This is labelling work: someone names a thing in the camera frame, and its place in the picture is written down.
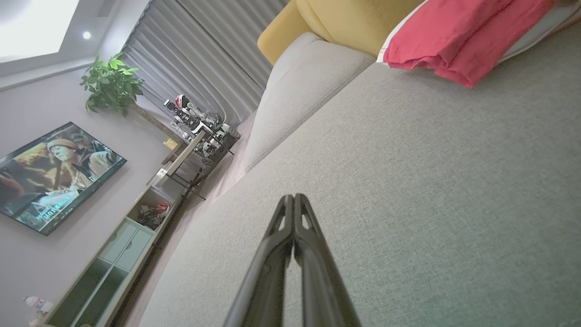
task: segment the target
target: red cloth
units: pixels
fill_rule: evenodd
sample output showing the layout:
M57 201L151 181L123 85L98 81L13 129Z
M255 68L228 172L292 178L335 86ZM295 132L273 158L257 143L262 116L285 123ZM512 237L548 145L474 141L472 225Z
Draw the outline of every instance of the red cloth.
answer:
M555 0L429 0L393 36L390 67L434 69L472 88Z

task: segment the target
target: white bottle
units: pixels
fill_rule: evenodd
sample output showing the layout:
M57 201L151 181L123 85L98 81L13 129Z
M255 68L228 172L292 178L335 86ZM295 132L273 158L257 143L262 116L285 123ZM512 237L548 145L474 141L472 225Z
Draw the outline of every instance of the white bottle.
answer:
M39 297L36 296L27 296L25 298L22 299L24 301L24 303L26 303L28 306L35 308L36 310L40 310L43 312L48 312L52 309L53 304L45 301Z

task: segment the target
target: skylight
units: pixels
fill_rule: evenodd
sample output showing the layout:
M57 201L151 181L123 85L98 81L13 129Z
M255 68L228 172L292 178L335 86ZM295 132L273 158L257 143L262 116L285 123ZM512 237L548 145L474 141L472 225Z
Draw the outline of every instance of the skylight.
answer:
M79 0L3 0L0 62L59 52Z

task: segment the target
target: tv cabinet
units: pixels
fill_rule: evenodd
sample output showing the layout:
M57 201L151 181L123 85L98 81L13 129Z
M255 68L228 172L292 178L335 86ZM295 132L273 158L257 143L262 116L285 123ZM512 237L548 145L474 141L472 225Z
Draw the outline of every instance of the tv cabinet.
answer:
M168 162L162 169L177 170L190 152L184 150L177 160ZM145 262L159 248L157 244L160 238L174 217L180 213L188 196L194 193L191 188L181 187L177 191L166 192L167 190L161 189L161 185L167 181L164 177L156 175L149 181L107 242L55 308L46 315L46 325L105 327L112 324L132 285L144 269ZM139 209L144 202L154 205L170 204L165 219L156 230L137 222Z

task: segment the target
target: potted plant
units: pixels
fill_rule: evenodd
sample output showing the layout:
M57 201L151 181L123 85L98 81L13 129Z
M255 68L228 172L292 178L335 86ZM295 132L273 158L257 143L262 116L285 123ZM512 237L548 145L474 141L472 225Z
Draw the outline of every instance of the potted plant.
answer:
M183 143L183 139L174 131L135 103L137 95L143 95L141 85L144 81L133 75L137 68L124 68L127 65L118 59L122 54L120 52L111 57L109 62L101 61L97 56L95 62L85 72L80 85L85 87L85 91L91 92L85 105L87 111L110 110L127 117L129 110L132 109L178 144Z

